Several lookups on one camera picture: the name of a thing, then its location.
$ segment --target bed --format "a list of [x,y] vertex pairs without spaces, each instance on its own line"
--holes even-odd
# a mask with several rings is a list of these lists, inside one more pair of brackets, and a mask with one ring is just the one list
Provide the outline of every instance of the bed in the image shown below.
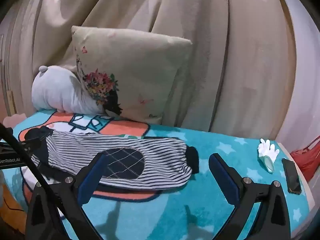
[[[83,209],[104,239],[212,239],[233,210],[208,167],[208,158],[215,152],[229,166],[236,168],[242,177],[248,176],[254,182],[267,184],[278,180],[282,184],[292,234],[314,205],[310,188],[303,176],[300,176],[302,194],[288,193],[281,159],[289,157],[284,153],[285,149],[276,142],[273,143],[276,148],[280,148],[280,153],[274,163],[275,172],[270,174],[258,162],[259,141],[255,139],[52,110],[40,111],[28,117],[14,128],[14,135],[23,140],[28,129],[42,125],[78,133],[176,137],[198,150],[199,173],[193,175],[182,188],[130,194],[95,191]],[[35,178],[26,167],[4,170],[4,175],[10,192],[27,210]],[[50,178],[46,179],[49,183],[55,182]],[[258,208],[259,203],[256,203],[239,239],[244,239],[248,234]],[[77,239],[68,221],[64,219],[63,223],[70,238]]]

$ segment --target screw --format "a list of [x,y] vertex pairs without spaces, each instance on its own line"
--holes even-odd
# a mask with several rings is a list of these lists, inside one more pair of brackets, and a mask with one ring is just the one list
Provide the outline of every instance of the screw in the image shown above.
[[250,184],[252,182],[252,179],[250,179],[249,177],[244,177],[243,178],[244,183],[246,184]]
[[275,181],[273,182],[273,184],[274,184],[276,187],[280,187],[280,186],[281,186],[280,182],[277,181],[277,180],[275,180]]
[[64,181],[66,183],[71,183],[71,182],[73,182],[73,177],[66,177],[66,179]]

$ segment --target bag strap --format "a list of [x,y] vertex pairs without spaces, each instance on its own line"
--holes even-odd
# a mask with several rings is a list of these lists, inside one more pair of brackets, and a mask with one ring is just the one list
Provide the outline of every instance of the bag strap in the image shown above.
[[314,139],[311,143],[309,143],[308,146],[304,148],[304,150],[309,148],[315,141],[317,141],[319,139],[320,139],[320,135],[316,139]]

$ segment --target red fabric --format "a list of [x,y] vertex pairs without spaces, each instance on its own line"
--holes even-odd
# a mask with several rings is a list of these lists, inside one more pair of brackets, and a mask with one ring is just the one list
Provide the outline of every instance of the red fabric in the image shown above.
[[302,171],[303,176],[309,182],[316,170],[320,165],[320,141],[312,148],[309,147],[318,139],[320,136],[314,139],[307,147],[302,150],[293,151],[290,153],[300,170]]

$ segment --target phone screen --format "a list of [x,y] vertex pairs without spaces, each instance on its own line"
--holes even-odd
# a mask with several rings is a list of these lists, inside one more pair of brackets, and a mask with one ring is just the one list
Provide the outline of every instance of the phone screen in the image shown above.
[[294,162],[285,158],[282,159],[285,177],[287,179],[288,191],[290,193],[301,194],[301,185]]

